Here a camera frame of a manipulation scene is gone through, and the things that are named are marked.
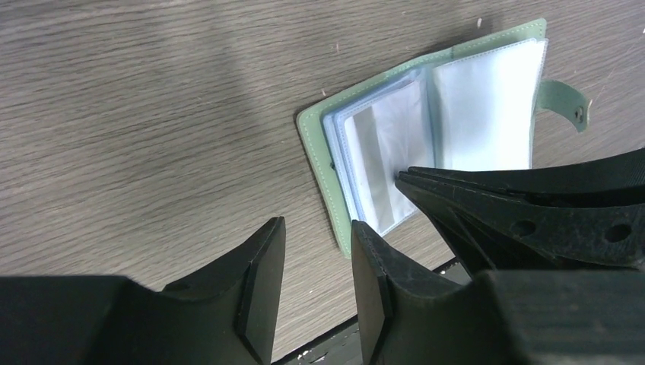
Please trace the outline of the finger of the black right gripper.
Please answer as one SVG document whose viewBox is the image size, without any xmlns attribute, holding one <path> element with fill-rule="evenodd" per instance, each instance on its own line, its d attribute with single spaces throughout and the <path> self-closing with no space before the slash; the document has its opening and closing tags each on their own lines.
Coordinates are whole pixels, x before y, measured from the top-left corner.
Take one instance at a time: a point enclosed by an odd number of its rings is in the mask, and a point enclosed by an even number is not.
<svg viewBox="0 0 645 365">
<path fill-rule="evenodd" d="M 508 193 L 401 172 L 396 187 L 474 275 L 485 270 L 644 270 L 644 206 L 534 205 Z"/>
<path fill-rule="evenodd" d="M 540 169 L 468 172 L 411 167 L 407 175 L 492 192 L 552 195 L 607 192 L 644 185 L 644 149 Z"/>
</svg>

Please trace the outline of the mint green card holder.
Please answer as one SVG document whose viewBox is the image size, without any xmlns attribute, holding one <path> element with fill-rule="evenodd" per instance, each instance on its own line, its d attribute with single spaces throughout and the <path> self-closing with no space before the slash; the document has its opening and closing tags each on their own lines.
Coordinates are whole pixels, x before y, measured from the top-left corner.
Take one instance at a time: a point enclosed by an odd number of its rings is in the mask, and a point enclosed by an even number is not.
<svg viewBox="0 0 645 365">
<path fill-rule="evenodd" d="M 542 78 L 546 26 L 539 18 L 419 56 L 298 114 L 344 256 L 352 221 L 385 235 L 416 212 L 395 186 L 400 171 L 529 169 L 539 110 L 587 129 L 591 100 Z"/>
</svg>

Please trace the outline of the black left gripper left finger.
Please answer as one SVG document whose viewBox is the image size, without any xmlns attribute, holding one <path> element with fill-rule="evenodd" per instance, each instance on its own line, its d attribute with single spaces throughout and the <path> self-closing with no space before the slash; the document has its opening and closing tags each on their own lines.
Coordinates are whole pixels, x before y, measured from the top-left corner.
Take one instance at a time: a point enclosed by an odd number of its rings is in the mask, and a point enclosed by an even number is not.
<svg viewBox="0 0 645 365">
<path fill-rule="evenodd" d="M 1 279 L 3 364 L 268 364 L 286 230 L 244 243 L 151 290 L 115 275 Z"/>
</svg>

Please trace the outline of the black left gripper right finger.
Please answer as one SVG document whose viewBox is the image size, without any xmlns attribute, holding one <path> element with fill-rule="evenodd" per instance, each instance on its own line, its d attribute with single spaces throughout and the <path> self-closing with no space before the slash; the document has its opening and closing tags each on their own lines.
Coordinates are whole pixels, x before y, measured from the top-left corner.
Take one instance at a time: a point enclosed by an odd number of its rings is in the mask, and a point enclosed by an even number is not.
<svg viewBox="0 0 645 365">
<path fill-rule="evenodd" d="M 642 364 L 644 276 L 483 271 L 460 285 L 351 225 L 366 364 Z"/>
</svg>

